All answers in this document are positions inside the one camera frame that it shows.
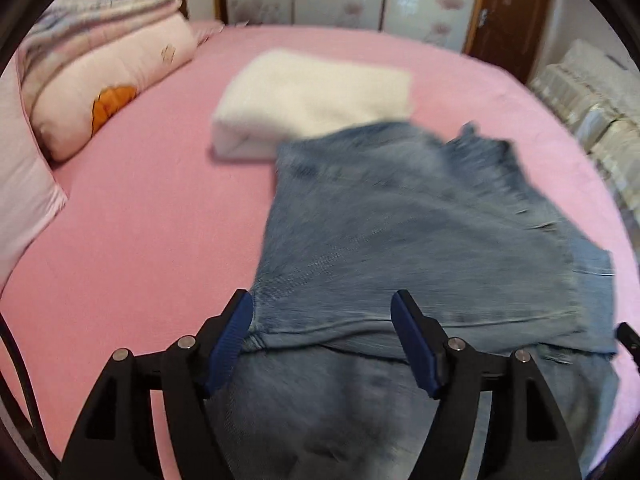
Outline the blue denim jacket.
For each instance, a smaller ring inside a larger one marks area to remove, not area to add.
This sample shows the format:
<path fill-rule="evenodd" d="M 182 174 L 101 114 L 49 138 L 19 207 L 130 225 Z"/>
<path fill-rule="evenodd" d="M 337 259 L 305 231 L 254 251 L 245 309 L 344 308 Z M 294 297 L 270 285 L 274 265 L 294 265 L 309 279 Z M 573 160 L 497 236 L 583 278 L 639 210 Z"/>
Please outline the blue denim jacket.
<path fill-rule="evenodd" d="M 528 350 L 588 468 L 613 411 L 614 269 L 510 143 L 406 122 L 280 145 L 254 318 L 210 401 L 238 479 L 405 479 L 436 404 L 390 320 L 399 289 L 480 351 Z"/>

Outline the pink plush bed cover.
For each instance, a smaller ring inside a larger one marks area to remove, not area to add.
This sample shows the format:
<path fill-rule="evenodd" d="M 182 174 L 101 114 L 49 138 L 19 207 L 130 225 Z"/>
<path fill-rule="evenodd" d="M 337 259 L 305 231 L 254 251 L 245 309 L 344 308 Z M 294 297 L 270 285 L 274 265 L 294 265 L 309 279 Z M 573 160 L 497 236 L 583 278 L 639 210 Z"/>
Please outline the pink plush bed cover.
<path fill-rule="evenodd" d="M 515 142 L 533 182 L 612 250 L 619 320 L 639 321 L 634 257 L 612 198 L 567 131 L 500 68 L 377 32 L 230 28 L 55 170 L 67 202 L 26 250 L 1 311 L 61 452 L 108 352 L 165 348 L 250 284 L 272 196 L 265 164 L 209 157 L 209 117 L 255 56 L 288 48 L 410 70 L 414 118 L 449 136 L 475 119 Z"/>

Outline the lace covered furniture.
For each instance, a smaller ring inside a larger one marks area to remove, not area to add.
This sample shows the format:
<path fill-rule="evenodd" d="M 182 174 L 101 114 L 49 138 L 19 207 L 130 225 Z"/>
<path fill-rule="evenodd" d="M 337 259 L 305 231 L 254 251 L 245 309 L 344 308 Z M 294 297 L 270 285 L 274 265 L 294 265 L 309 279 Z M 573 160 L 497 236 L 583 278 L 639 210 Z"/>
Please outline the lace covered furniture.
<path fill-rule="evenodd" d="M 528 84 L 603 172 L 628 214 L 639 215 L 639 76 L 581 39 Z"/>

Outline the pink cartoon pillow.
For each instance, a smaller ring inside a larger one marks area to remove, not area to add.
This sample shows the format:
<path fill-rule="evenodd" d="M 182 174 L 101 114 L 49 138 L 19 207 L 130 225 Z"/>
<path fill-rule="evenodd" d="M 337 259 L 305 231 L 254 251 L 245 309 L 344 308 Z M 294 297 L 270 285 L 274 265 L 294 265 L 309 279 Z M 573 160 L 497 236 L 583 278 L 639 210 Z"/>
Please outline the pink cartoon pillow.
<path fill-rule="evenodd" d="M 30 128 L 15 61 L 1 75 L 0 266 L 6 284 L 26 248 L 66 204 Z"/>

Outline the brown wooden door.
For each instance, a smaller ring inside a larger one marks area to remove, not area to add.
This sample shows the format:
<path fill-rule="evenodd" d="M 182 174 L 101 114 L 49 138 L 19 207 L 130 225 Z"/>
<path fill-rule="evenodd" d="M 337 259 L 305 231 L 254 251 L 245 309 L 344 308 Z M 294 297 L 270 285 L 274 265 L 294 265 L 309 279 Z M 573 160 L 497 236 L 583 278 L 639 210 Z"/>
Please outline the brown wooden door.
<path fill-rule="evenodd" d="M 532 73 L 551 0 L 476 0 L 464 53 L 524 84 Z"/>

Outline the folded white fleece garment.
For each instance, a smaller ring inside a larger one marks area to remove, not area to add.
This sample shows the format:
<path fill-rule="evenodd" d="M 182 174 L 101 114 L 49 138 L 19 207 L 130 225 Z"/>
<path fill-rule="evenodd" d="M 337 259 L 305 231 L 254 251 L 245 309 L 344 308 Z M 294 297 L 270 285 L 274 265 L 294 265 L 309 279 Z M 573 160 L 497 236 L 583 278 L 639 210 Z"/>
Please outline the folded white fleece garment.
<path fill-rule="evenodd" d="M 412 75 L 381 65 L 276 49 L 232 78 L 212 116 L 214 154 L 271 160 L 283 142 L 378 122 L 406 122 Z"/>

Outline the wooden bed headboard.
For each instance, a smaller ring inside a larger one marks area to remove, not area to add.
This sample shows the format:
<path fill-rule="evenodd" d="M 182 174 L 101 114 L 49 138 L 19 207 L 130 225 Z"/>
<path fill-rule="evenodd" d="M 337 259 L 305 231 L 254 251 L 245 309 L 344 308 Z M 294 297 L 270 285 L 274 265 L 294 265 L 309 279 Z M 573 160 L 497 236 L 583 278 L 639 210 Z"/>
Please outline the wooden bed headboard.
<path fill-rule="evenodd" d="M 180 0 L 179 12 L 186 20 L 190 20 L 190 11 L 188 6 L 188 0 Z"/>

